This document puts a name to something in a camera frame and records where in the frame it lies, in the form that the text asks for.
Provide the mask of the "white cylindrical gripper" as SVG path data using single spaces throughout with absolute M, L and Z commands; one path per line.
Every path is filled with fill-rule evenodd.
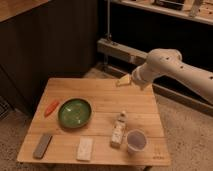
M 120 79 L 117 80 L 117 86 L 126 86 L 131 84 L 132 81 L 138 85 L 141 89 L 145 89 L 150 84 L 150 73 L 146 65 L 138 66 L 133 72 L 132 75 L 126 74 Z

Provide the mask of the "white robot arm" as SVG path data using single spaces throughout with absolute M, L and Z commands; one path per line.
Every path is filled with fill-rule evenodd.
M 176 49 L 153 49 L 147 53 L 145 63 L 136 67 L 131 74 L 121 77 L 116 85 L 138 85 L 145 89 L 155 79 L 167 76 L 186 86 L 213 104 L 213 72 L 188 65 Z

